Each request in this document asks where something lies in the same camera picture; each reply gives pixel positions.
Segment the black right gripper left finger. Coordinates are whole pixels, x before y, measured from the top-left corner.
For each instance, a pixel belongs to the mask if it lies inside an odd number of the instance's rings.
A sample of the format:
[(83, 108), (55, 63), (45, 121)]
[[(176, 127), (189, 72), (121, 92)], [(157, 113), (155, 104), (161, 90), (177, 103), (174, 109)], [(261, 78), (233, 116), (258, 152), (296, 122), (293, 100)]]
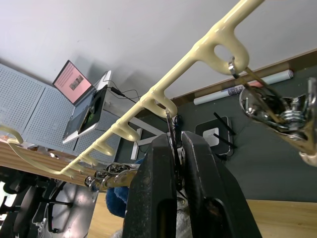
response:
[(176, 236), (176, 183), (167, 135), (154, 139), (131, 181), (122, 236), (173, 238)]

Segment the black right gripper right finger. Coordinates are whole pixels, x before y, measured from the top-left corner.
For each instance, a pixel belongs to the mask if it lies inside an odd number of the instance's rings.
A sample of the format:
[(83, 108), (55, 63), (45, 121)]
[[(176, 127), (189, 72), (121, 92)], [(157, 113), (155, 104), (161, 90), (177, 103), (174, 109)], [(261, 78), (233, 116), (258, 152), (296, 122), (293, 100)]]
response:
[(260, 238), (241, 187), (199, 135), (182, 133), (185, 192), (195, 238)]

